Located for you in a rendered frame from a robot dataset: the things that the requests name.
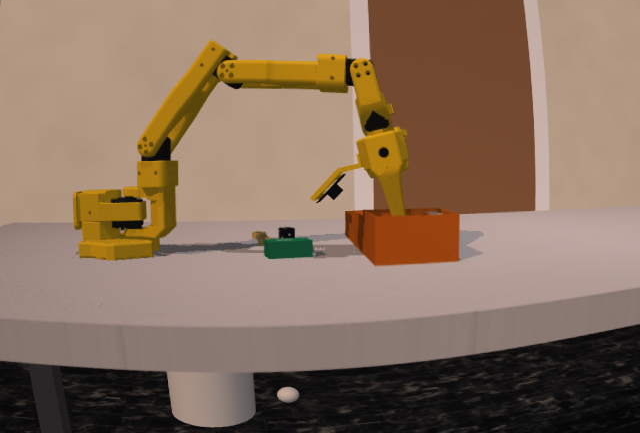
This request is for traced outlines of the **orange labelled storage bins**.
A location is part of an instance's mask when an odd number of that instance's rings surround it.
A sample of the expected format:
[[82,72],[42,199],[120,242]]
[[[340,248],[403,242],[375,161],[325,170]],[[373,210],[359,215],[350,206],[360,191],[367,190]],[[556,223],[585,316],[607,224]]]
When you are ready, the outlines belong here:
[[[345,211],[345,236],[374,264],[459,261],[459,215],[440,208]],[[437,214],[437,215],[422,215]]]

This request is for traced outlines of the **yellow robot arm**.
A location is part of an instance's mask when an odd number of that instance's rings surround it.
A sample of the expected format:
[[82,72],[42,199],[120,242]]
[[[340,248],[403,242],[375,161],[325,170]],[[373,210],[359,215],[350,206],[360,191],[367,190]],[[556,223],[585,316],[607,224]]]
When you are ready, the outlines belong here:
[[[387,126],[393,130],[393,107],[380,92],[371,60],[337,54],[318,54],[317,62],[237,59],[215,41],[208,42],[138,140],[141,161],[137,162],[137,187],[124,187],[125,197],[121,197],[121,189],[77,194],[83,236],[78,244],[80,258],[152,258],[154,250],[160,249],[159,238],[176,227],[178,160],[171,160],[171,153],[220,81],[234,89],[315,89],[329,93],[348,93],[348,86],[354,86],[364,135]],[[146,201],[137,199],[140,197],[153,200],[148,227],[142,227],[147,211]],[[121,235],[120,228],[124,230]]]

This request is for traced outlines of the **black die with white pips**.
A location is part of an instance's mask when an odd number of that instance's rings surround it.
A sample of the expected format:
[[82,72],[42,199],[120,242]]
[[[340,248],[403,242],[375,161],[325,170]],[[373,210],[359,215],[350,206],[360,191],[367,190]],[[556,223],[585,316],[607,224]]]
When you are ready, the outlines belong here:
[[280,227],[279,238],[295,238],[295,228],[292,227]]

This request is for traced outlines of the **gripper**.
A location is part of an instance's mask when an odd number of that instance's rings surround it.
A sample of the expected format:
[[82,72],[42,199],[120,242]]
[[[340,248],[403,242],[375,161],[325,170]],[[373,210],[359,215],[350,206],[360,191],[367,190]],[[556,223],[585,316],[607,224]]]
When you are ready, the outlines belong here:
[[[391,216],[405,216],[401,172],[408,170],[408,149],[404,137],[407,135],[407,131],[406,129],[401,130],[400,127],[394,127],[394,130],[390,131],[390,127],[387,127],[367,132],[367,137],[357,140],[358,164],[336,169],[310,199],[312,201],[319,199],[316,202],[319,203],[328,194],[335,200],[343,191],[337,184],[346,175],[342,173],[363,167],[370,178],[377,177],[379,180]],[[337,181],[333,184],[335,180]],[[327,192],[324,194],[326,190]]]

